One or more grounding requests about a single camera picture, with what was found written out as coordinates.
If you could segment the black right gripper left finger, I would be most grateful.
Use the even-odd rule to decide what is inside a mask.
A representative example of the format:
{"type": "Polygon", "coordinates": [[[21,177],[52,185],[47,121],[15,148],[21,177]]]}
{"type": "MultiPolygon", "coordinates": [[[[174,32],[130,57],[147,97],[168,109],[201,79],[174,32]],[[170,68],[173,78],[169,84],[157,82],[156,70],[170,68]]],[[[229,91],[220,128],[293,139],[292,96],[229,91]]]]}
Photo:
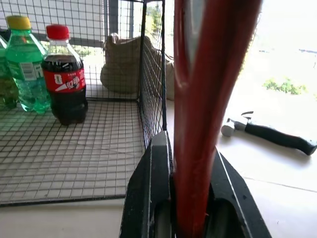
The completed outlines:
{"type": "Polygon", "coordinates": [[[167,131],[155,135],[133,172],[126,191],[119,236],[171,238],[173,159],[167,131]]]}

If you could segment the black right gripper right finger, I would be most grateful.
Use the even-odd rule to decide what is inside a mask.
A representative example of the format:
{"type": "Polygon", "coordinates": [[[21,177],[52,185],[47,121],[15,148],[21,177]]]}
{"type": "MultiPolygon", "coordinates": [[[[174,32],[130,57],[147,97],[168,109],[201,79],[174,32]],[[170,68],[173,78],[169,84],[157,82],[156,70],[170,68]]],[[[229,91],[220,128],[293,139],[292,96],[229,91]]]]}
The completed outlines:
{"type": "Polygon", "coordinates": [[[244,179],[218,150],[214,155],[204,237],[271,237],[244,179]]]}

